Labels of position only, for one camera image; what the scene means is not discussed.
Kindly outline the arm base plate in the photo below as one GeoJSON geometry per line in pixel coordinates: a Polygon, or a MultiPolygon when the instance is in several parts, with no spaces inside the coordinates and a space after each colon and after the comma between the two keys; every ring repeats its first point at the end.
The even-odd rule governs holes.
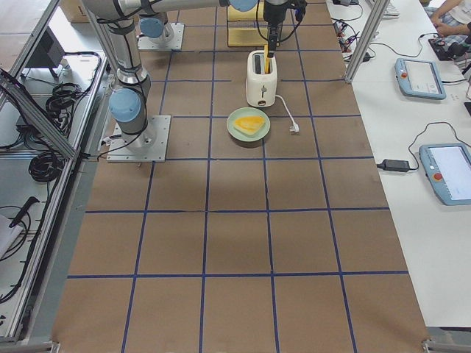
{"type": "Polygon", "coordinates": [[[170,115],[153,115],[148,118],[148,126],[137,140],[126,146],[133,137],[122,135],[111,141],[113,150],[106,155],[111,163],[164,162],[168,146],[171,124],[170,115]]]}
{"type": "Polygon", "coordinates": [[[183,44],[184,23],[162,24],[141,22],[144,28],[138,39],[140,51],[180,51],[183,44]]]}

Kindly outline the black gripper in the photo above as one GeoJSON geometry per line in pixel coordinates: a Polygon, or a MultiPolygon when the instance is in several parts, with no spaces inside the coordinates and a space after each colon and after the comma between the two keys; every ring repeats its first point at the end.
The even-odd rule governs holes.
{"type": "Polygon", "coordinates": [[[273,58],[274,49],[277,48],[279,30],[278,25],[286,18],[286,0],[265,0],[263,2],[263,19],[267,26],[266,57],[273,58]]]}

